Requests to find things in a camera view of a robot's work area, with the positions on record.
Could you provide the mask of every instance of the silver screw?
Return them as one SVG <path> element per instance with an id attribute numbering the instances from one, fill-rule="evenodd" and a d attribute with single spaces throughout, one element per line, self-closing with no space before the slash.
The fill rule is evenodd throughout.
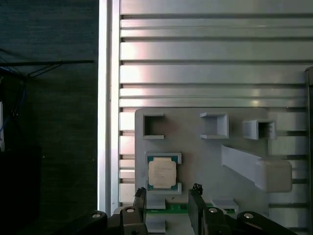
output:
<path id="1" fill-rule="evenodd" d="M 210 208 L 210 209 L 209 209 L 209 212 L 211 212 L 211 213 L 216 213 L 216 212 L 217 212 L 217 209 L 215 209 L 215 208 Z"/>
<path id="2" fill-rule="evenodd" d="M 246 213 L 246 214 L 244 214 L 244 217 L 246 217 L 247 219 L 252 219 L 253 215 Z"/>
<path id="3" fill-rule="evenodd" d="M 93 215 L 92 215 L 93 218 L 99 218 L 100 216 L 101 216 L 100 213 L 96 213 L 96 214 L 93 214 Z"/>

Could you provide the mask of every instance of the silver metal panel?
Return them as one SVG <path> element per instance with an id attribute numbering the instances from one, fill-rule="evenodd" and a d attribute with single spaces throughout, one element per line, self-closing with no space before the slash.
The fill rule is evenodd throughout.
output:
<path id="1" fill-rule="evenodd" d="M 135 168 L 135 160 L 130 160 L 130 159 L 119 160 L 119 167 L 121 169 L 134 169 Z"/>
<path id="2" fill-rule="evenodd" d="M 175 38 L 311 37 L 311 19 L 127 19 L 121 37 Z"/>
<path id="3" fill-rule="evenodd" d="M 119 201 L 132 204 L 134 202 L 135 184 L 119 184 Z"/>
<path id="4" fill-rule="evenodd" d="M 134 136 L 120 136 L 121 155 L 135 155 L 135 137 Z"/>
<path id="5" fill-rule="evenodd" d="M 307 65 L 122 65 L 123 84 L 305 84 Z"/>
<path id="6" fill-rule="evenodd" d="M 121 43 L 121 60 L 313 60 L 311 42 L 130 42 Z"/>
<path id="7" fill-rule="evenodd" d="M 108 57 L 108 47 L 107 47 L 107 38 L 108 38 L 108 11 L 107 8 L 108 1 L 100 0 L 99 1 L 99 58 L 98 63 L 98 142 L 97 142 L 97 208 L 100 211 L 109 212 L 110 206 L 108 202 L 110 201 L 110 193 L 107 191 L 108 179 L 106 178 L 107 172 L 110 171 L 110 166 L 108 165 L 109 157 L 109 146 L 107 145 L 107 120 L 109 117 L 108 112 L 108 91 L 109 87 L 107 86 L 107 76 L 108 68 L 107 57 Z"/>
<path id="8" fill-rule="evenodd" d="M 120 21 L 119 10 L 131 16 Z M 313 61 L 313 21 L 302 15 L 311 13 L 311 0 L 301 4 L 294 0 L 114 0 L 112 71 L 108 73 L 112 82 L 111 209 L 118 206 L 118 189 L 124 204 L 132 204 L 135 191 L 134 184 L 116 187 L 118 174 L 122 182 L 131 182 L 134 169 L 134 137 L 119 137 L 120 131 L 125 135 L 134 131 L 134 113 L 119 116 L 120 108 L 304 108 L 305 92 L 299 85 L 305 83 L 303 71 Z M 125 42 L 120 44 L 120 37 Z M 272 111 L 269 118 L 276 120 L 279 131 L 306 129 L 304 113 Z M 268 146 L 270 155 L 306 154 L 305 137 L 278 137 Z M 304 179 L 306 162 L 289 161 L 292 177 Z M 277 196 L 273 203 L 303 201 L 303 195 L 297 196 L 301 189 L 295 186 L 294 190 L 287 197 Z M 302 227 L 302 214 L 298 209 L 270 211 L 288 227 Z"/>
<path id="9" fill-rule="evenodd" d="M 272 156 L 307 154 L 307 138 L 305 136 L 279 136 L 268 141 L 268 151 Z"/>
<path id="10" fill-rule="evenodd" d="M 276 121 L 277 131 L 305 131 L 306 114 L 305 113 L 280 113 L 269 112 L 269 119 Z"/>
<path id="11" fill-rule="evenodd" d="M 236 88 L 228 86 L 217 87 L 214 85 L 200 85 L 189 87 L 142 87 L 142 88 L 124 88 L 120 90 L 121 97 L 276 97 L 291 98 L 305 97 L 305 88 Z"/>
<path id="12" fill-rule="evenodd" d="M 294 99 L 251 99 L 251 98 L 149 98 L 120 99 L 120 107 L 305 107 L 305 100 Z"/>
<path id="13" fill-rule="evenodd" d="M 231 38 L 281 38 L 281 37 L 312 37 L 312 28 L 298 28 L 298 29 L 275 29 L 275 28 L 259 28 L 259 29 L 219 29 L 219 28 L 167 28 L 167 29 L 123 29 L 121 30 L 121 37 L 123 38 L 172 38 L 172 37 L 231 37 Z"/>
<path id="14" fill-rule="evenodd" d="M 292 166 L 293 179 L 307 179 L 309 176 L 308 161 L 288 160 Z"/>
<path id="15" fill-rule="evenodd" d="M 135 170 L 121 169 L 119 172 L 120 179 L 134 179 L 135 178 Z"/>
<path id="16" fill-rule="evenodd" d="M 310 18 L 232 18 L 232 19 L 126 19 L 121 20 L 121 29 L 147 29 L 147 28 L 179 28 L 207 27 L 216 29 L 287 29 L 311 28 Z"/>
<path id="17" fill-rule="evenodd" d="M 288 228 L 306 228 L 309 219 L 306 208 L 270 208 L 269 217 Z"/>
<path id="18" fill-rule="evenodd" d="M 313 2 L 304 0 L 122 0 L 121 14 L 307 14 Z"/>
<path id="19" fill-rule="evenodd" d="M 112 39 L 111 39 L 111 214 L 119 207 L 119 53 L 120 53 L 120 1 L 112 1 Z"/>
<path id="20" fill-rule="evenodd" d="M 120 113 L 119 130 L 120 131 L 133 131 L 133 130 L 135 130 L 134 113 L 130 113 L 130 112 Z"/>
<path id="21" fill-rule="evenodd" d="M 307 184 L 293 184 L 291 192 L 270 193 L 269 203 L 292 204 L 308 203 L 309 186 Z"/>

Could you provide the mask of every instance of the green circuit board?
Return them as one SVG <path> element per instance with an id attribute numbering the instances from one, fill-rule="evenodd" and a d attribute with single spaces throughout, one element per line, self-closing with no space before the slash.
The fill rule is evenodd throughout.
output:
<path id="1" fill-rule="evenodd" d="M 206 204 L 208 207 L 212 207 L 213 205 L 210 203 Z M 233 214 L 235 211 L 233 209 L 225 209 L 228 214 Z M 188 214 L 188 204 L 187 203 L 167 203 L 166 209 L 148 209 L 148 214 Z"/>

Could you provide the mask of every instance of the blue cable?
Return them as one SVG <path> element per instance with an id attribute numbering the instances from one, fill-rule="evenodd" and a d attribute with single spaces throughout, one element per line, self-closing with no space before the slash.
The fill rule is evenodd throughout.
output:
<path id="1" fill-rule="evenodd" d="M 16 106 L 15 113 L 18 110 L 19 106 L 24 102 L 25 97 L 26 97 L 26 89 L 23 90 L 22 98 L 21 98 L 19 104 Z M 10 118 L 10 116 L 7 116 L 6 119 L 4 120 L 4 123 L 3 123 L 2 127 L 0 128 L 0 133 L 4 130 L 7 122 L 9 121 L 9 118 Z"/>
<path id="2" fill-rule="evenodd" d="M 8 121 L 9 121 L 9 116 L 7 116 L 6 119 L 4 120 L 4 123 L 3 123 L 2 127 L 0 128 L 0 133 L 3 131 L 3 129 L 6 126 Z"/>

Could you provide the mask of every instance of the dark fabric wall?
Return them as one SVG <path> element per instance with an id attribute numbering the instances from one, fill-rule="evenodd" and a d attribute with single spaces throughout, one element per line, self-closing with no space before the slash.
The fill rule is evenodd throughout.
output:
<path id="1" fill-rule="evenodd" d="M 0 56 L 9 62 L 97 60 L 98 1 L 0 0 L 0 29 Z M 18 83 L 4 82 L 10 101 Z M 18 121 L 24 137 L 8 123 L 6 147 L 27 139 L 43 149 L 41 215 L 21 234 L 49 234 L 96 209 L 97 62 L 30 80 Z"/>

